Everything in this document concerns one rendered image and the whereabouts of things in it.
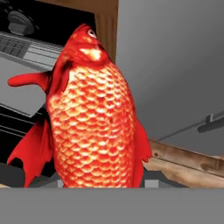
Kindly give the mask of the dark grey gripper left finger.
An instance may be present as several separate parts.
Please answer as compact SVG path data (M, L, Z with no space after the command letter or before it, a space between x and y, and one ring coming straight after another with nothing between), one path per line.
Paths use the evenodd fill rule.
M62 187L60 177L54 168L44 169L43 173L36 177L30 184L32 188L39 187Z

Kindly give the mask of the black hob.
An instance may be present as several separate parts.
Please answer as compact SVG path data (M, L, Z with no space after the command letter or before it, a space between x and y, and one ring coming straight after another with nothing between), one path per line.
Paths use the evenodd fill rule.
M8 28L11 11L23 12L34 22L35 32L21 36L28 39L63 46L79 25L89 25L96 32L93 13L38 0L0 0L0 32L11 33Z

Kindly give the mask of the large grey cupboard door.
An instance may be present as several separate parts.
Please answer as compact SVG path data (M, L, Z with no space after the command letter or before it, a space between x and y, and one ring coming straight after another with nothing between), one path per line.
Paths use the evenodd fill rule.
M224 0L119 0L116 64L150 137L224 111Z

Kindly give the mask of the brown wooden cupboard side panel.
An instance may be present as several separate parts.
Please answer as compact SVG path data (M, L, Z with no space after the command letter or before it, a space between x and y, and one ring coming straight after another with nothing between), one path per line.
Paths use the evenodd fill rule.
M116 41L119 0L38 0L80 11L94 13L98 39L113 62L116 61Z

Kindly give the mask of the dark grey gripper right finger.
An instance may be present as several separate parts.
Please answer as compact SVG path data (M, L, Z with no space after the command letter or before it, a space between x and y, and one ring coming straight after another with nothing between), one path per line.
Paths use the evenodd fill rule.
M143 170L143 185L147 186L147 181L156 180L159 187L180 187L186 188L185 185L169 180L161 171Z

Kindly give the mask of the red orange fish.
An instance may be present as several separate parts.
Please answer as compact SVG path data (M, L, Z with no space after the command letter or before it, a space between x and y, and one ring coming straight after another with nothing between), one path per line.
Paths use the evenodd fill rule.
M46 115L9 156L22 161L27 186L48 162L69 188L141 185L150 143L128 82L89 25L75 29L52 70L20 74L8 83L45 92Z

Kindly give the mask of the grey round hob burner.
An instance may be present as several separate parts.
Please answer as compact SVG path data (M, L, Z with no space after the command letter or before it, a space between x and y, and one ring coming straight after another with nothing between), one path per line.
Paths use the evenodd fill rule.
M8 15L9 30L11 33L26 36L35 32L35 26L32 19L26 16L23 12L12 10Z

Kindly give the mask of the grey oven door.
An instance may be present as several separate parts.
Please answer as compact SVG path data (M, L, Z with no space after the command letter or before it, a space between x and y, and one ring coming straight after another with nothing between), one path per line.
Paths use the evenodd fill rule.
M46 96L35 85L10 87L7 80L17 74L39 73L44 68L0 52L0 106L32 117L45 103Z

